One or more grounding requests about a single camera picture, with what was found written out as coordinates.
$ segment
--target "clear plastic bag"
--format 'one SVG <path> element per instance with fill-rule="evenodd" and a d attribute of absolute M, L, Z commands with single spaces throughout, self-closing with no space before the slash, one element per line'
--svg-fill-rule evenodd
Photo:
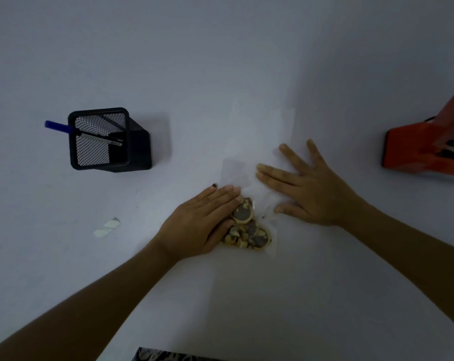
<path fill-rule="evenodd" d="M 256 166 L 264 163 L 290 170 L 278 146 L 290 143 L 294 115 L 294 110 L 268 110 L 253 102 L 236 101 L 219 181 L 221 186 L 240 186 L 242 196 L 250 198 L 255 220 L 270 234 L 271 243 L 263 251 L 271 257 L 275 257 L 278 247 L 274 208 L 285 198 L 255 177 Z"/>

